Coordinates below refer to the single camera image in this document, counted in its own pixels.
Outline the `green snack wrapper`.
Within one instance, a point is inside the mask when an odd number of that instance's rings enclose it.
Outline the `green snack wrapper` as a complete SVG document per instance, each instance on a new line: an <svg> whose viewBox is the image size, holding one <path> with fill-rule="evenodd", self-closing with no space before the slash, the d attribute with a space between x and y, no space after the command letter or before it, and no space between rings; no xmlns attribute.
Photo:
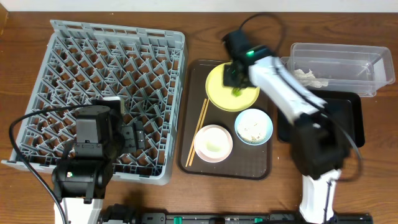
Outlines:
<svg viewBox="0 0 398 224"><path fill-rule="evenodd" d="M232 95L235 97L241 96L243 94L243 88L233 88Z"/></svg>

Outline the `light blue bowl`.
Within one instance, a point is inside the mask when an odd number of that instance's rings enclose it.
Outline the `light blue bowl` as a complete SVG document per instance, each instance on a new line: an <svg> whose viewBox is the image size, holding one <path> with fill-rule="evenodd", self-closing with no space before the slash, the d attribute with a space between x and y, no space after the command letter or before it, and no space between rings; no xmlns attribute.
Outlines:
<svg viewBox="0 0 398 224"><path fill-rule="evenodd" d="M259 146L271 139L273 123L270 116L259 109L247 109L238 114L234 129L245 144Z"/></svg>

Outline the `white small cup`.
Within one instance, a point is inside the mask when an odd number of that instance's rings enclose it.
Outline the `white small cup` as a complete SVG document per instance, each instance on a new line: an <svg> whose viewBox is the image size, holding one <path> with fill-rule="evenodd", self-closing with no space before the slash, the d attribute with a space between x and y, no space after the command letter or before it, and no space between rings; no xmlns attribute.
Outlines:
<svg viewBox="0 0 398 224"><path fill-rule="evenodd" d="M207 129L201 139L201 152L211 158L221 157L229 149L228 137L220 128Z"/></svg>

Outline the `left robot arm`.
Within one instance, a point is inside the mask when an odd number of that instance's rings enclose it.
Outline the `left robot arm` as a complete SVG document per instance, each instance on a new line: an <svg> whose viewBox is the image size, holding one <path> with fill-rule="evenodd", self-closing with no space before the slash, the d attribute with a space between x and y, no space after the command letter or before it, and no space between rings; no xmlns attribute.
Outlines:
<svg viewBox="0 0 398 224"><path fill-rule="evenodd" d="M135 223L133 208L103 208L113 163L126 153L145 148L140 121L125 125L124 100L118 96L93 100L79 110L76 139L67 146L52 172L56 223Z"/></svg>

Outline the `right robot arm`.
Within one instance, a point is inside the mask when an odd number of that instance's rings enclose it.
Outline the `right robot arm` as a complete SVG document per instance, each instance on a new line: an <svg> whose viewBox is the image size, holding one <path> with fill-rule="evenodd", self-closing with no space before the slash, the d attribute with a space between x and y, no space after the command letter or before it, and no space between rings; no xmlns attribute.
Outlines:
<svg viewBox="0 0 398 224"><path fill-rule="evenodd" d="M224 85L260 88L291 125L291 156L303 182L301 217L307 223L332 221L337 183L355 181L363 169L358 162L354 176L341 178L350 152L354 151L358 159L361 156L342 127L339 112L297 81L271 49L253 46L241 29L226 34L222 41L232 60L223 72Z"/></svg>

